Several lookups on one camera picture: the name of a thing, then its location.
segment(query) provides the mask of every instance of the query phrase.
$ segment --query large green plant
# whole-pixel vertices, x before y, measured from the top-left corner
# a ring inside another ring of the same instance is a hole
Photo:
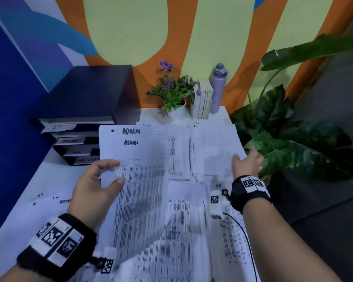
[[[307,60],[353,51],[353,35],[327,36],[295,47],[267,52],[262,71],[277,70],[264,86],[259,99],[230,115],[238,136],[248,151],[255,146],[264,156],[260,176],[291,168],[310,178],[327,181],[353,178],[352,141],[343,129],[326,122],[291,121],[293,104],[282,85],[265,92],[283,69]]]

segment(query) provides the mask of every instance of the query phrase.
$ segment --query white pot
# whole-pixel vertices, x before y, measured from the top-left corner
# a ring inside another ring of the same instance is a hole
[[[179,119],[182,119],[186,113],[186,103],[187,103],[187,101],[184,101],[183,106],[176,108],[176,109],[171,108],[171,112],[167,112],[169,119],[172,121],[177,121]]]

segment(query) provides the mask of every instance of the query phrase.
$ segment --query blue wall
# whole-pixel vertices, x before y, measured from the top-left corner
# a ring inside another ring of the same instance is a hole
[[[0,28],[0,227],[52,145],[24,113],[45,93]]]

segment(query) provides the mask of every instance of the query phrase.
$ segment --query hand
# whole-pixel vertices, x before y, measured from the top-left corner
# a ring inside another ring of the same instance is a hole
[[[244,160],[240,160],[237,154],[231,160],[231,171],[233,172],[234,180],[243,175],[259,177],[259,172],[263,168],[264,157],[258,153],[254,146],[249,148],[251,152]]]
[[[99,176],[107,169],[120,165],[120,161],[105,159],[95,161],[77,181],[68,213],[97,231],[107,212],[122,190],[125,178],[118,178],[107,188],[102,188]]]

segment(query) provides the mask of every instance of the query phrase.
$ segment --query potted plant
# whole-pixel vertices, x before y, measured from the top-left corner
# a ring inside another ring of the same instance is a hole
[[[159,96],[163,99],[163,109],[167,111],[170,120],[178,120],[183,118],[186,110],[188,97],[194,96],[193,87],[196,82],[192,77],[183,76],[176,77],[174,74],[174,64],[160,61],[160,71],[163,77],[160,83],[151,86],[151,90],[147,91],[147,95]]]
[[[244,148],[253,145],[264,156],[260,176],[269,179],[290,168],[304,176],[326,181],[353,178],[352,141],[340,127],[327,122],[288,121],[293,104],[285,98],[282,85],[265,92],[283,69],[319,57],[353,51],[351,36],[318,36],[295,47],[267,52],[262,71],[277,70],[263,88],[259,99],[230,115]]]

